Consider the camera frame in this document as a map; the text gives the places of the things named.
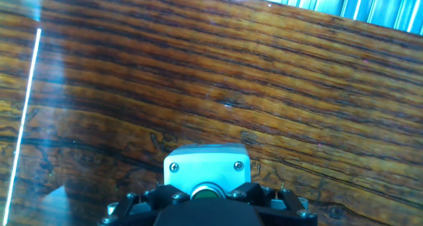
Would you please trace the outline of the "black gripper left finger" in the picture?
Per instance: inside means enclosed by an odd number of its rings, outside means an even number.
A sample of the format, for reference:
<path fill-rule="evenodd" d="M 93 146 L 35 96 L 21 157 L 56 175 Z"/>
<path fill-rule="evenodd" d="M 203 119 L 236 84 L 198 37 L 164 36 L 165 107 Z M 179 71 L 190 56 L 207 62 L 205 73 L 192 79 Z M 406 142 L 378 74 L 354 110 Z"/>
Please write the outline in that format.
<path fill-rule="evenodd" d="M 111 213 L 98 221 L 99 226 L 153 226 L 159 214 L 168 206 L 190 200 L 190 195 L 168 184 L 143 194 L 130 192 L 114 203 Z"/>

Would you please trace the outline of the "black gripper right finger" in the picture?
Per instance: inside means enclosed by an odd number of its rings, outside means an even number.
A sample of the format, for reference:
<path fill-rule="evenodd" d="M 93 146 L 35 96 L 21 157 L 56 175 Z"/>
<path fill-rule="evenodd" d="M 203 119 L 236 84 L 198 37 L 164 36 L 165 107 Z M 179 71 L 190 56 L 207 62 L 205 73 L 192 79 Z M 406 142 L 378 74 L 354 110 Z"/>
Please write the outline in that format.
<path fill-rule="evenodd" d="M 317 226 L 318 216 L 293 193 L 246 182 L 227 193 L 227 199 L 251 206 L 262 225 Z"/>

